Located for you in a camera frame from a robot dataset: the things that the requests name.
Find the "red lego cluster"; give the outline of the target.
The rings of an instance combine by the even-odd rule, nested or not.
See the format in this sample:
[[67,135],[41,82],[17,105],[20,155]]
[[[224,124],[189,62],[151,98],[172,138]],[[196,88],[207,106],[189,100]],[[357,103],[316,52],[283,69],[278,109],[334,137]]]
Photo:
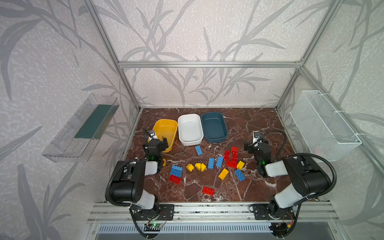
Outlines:
[[224,155],[224,161],[229,168],[236,169],[238,164],[239,148],[232,147],[231,150],[226,150]]

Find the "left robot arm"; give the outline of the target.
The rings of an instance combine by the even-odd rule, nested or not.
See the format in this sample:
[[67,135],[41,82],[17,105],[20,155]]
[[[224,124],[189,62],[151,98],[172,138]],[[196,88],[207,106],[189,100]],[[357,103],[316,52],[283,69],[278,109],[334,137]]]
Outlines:
[[168,140],[151,139],[143,145],[144,159],[117,162],[108,181],[105,198],[115,206],[134,210],[156,210],[157,197],[144,189],[145,177],[159,174]]

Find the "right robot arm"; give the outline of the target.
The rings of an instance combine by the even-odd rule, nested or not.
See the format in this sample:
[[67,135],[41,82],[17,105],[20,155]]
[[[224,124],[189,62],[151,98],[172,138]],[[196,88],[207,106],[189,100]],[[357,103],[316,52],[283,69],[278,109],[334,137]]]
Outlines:
[[307,200],[329,193],[337,183],[335,168],[321,156],[298,153],[271,162],[270,146],[262,141],[245,143],[244,150],[254,155],[261,177],[288,176],[291,181],[262,208],[274,218]]

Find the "red lego front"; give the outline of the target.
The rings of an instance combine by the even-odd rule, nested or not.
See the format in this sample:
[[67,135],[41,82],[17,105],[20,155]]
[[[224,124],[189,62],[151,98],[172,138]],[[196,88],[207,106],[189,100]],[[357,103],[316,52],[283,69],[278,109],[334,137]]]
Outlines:
[[215,194],[215,190],[208,187],[203,187],[202,193],[205,195],[213,196]]

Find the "yellow long lego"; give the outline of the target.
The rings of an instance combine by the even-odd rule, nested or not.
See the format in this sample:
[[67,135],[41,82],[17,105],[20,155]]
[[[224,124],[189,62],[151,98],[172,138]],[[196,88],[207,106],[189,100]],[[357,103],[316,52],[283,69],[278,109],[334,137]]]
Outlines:
[[229,171],[227,169],[223,169],[220,174],[219,174],[219,179],[221,179],[222,181],[226,178],[226,176],[228,175]]

